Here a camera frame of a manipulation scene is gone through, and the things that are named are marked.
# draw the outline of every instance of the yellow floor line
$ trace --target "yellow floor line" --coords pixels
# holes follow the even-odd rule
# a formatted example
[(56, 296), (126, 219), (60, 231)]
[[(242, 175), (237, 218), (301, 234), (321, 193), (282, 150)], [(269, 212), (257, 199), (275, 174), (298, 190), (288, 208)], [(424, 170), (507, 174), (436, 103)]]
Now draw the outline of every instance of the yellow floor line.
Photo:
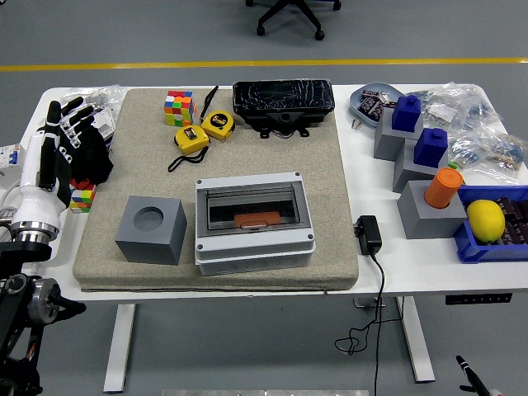
[(418, 58), (418, 59), (297, 59), (225, 60), (197, 62), (143, 62), (118, 64), (15, 64), (0, 72), (53, 72), (62, 70), (111, 70), (127, 68), (248, 68), (276, 66), (369, 66), (398, 64), (527, 64), (528, 58)]

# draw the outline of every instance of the gray floor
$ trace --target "gray floor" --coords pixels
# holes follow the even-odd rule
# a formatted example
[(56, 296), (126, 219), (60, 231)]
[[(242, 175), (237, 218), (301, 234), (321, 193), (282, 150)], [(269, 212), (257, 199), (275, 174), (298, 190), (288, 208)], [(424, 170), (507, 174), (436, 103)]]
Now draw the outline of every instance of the gray floor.
[[(7, 0), (0, 7), (0, 67), (254, 59), (426, 59), (528, 57), (525, 2), (342, 0), (313, 9), (326, 33), (288, 7), (255, 34), (269, 1)], [(528, 139), (525, 64), (442, 64), (0, 71), (0, 146), (20, 140), (50, 87), (229, 85), (244, 79), (329, 78), (334, 84), (476, 83), (508, 131)], [(388, 301), (385, 317), (396, 315)], [(461, 354), (486, 384), (526, 394), (526, 295), (510, 304), (448, 307), (417, 298), (437, 381), (414, 384), (398, 323), (380, 344), (379, 394), (462, 394)], [(47, 395), (101, 393), (116, 307), (90, 305), (46, 329), (40, 358)], [(373, 389), (375, 339), (357, 356), (333, 341), (366, 323), (348, 297), (217, 299), (139, 307), (125, 394), (163, 389)]]

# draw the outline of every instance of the plug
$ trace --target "plug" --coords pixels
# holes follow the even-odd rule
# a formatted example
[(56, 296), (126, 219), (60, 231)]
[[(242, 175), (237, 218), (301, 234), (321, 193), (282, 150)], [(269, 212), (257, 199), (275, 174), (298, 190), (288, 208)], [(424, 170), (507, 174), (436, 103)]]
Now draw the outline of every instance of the plug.
[(354, 224), (354, 235), (359, 239), (361, 254), (369, 256), (381, 249), (381, 235), (376, 216), (360, 216)]

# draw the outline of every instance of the beige mat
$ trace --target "beige mat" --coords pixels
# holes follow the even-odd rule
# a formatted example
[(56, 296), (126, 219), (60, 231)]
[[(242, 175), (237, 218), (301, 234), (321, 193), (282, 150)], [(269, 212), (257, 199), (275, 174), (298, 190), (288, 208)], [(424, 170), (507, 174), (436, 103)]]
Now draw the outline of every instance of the beige mat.
[[(201, 112), (209, 89), (196, 89)], [(163, 114), (166, 89), (134, 89), (123, 102), (112, 143), (115, 167), (97, 189), (73, 274), (85, 291), (97, 290), (347, 290), (357, 281), (356, 241), (333, 113), (290, 139), (259, 134), (235, 117), (236, 130), (225, 143), (212, 139), (200, 164), (168, 164), (180, 155), (176, 127)], [(233, 112), (231, 90), (219, 90), (212, 110)], [(222, 276), (202, 276), (194, 262), (195, 180), (273, 172), (301, 172), (317, 249), (309, 266)], [(114, 242), (128, 196), (180, 198), (187, 231), (178, 266), (126, 261)]]

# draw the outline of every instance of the chair base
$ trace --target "chair base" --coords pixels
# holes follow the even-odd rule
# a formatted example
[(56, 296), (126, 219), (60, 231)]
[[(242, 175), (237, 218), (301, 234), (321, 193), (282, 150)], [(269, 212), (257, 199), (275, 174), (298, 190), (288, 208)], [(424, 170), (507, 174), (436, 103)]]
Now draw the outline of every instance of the chair base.
[[(258, 20), (258, 26), (257, 26), (257, 34), (258, 35), (265, 35), (266, 29), (264, 29), (264, 23), (268, 21), (270, 18), (272, 18), (275, 14), (277, 14), (279, 11), (281, 11), (284, 7), (288, 6), (289, 4), (297, 6), (297, 8), (312, 22), (312, 24), (315, 26), (315, 40), (322, 40), (324, 39), (324, 32), (321, 29), (321, 23), (317, 19), (317, 17), (314, 15), (308, 4), (306, 4), (305, 0), (279, 0), (277, 1), (273, 7), (271, 7), (261, 18)], [(251, 7), (253, 6), (253, 0), (246, 0), (246, 6)], [(338, 11), (341, 9), (341, 2), (339, 0), (334, 0), (333, 2), (333, 10)]]

